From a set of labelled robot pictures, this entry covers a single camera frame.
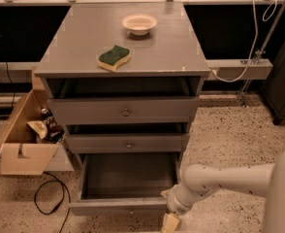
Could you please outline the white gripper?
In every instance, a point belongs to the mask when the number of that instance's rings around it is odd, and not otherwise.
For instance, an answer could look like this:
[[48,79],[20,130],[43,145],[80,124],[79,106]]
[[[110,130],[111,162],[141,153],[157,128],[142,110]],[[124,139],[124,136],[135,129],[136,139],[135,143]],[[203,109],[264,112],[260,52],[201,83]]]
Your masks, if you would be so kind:
[[165,213],[161,233],[175,233],[180,224],[179,216],[187,214],[194,205],[195,195],[185,186],[176,184],[163,190],[169,213]]

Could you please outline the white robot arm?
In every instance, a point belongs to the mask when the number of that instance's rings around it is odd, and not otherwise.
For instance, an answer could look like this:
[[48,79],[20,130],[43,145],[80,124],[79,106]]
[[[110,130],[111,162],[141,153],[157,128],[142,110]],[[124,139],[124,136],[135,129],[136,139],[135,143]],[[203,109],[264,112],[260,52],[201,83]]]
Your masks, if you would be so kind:
[[174,233],[180,217],[218,189],[264,197],[263,233],[285,233],[285,150],[272,164],[225,169],[188,166],[180,183],[163,192],[168,211],[161,233]]

